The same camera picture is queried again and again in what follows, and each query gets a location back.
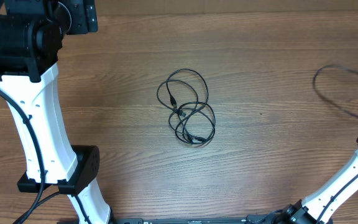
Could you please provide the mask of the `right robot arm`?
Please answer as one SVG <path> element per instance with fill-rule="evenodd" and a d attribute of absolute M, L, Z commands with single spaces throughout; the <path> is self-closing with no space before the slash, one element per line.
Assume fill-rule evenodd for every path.
<path fill-rule="evenodd" d="M 333 213 L 358 191 L 358 149 L 332 178 L 315 193 L 288 205 L 274 223 L 329 223 Z"/>

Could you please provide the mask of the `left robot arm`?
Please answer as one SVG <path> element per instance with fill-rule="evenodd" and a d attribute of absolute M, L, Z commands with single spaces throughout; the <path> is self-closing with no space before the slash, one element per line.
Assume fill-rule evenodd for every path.
<path fill-rule="evenodd" d="M 0 1 L 0 97 L 9 105 L 26 158 L 17 182 L 33 207 L 55 185 L 78 223 L 113 223 L 96 176 L 99 149 L 70 144 L 58 98 L 58 51 L 66 35 L 97 32 L 94 0 Z"/>

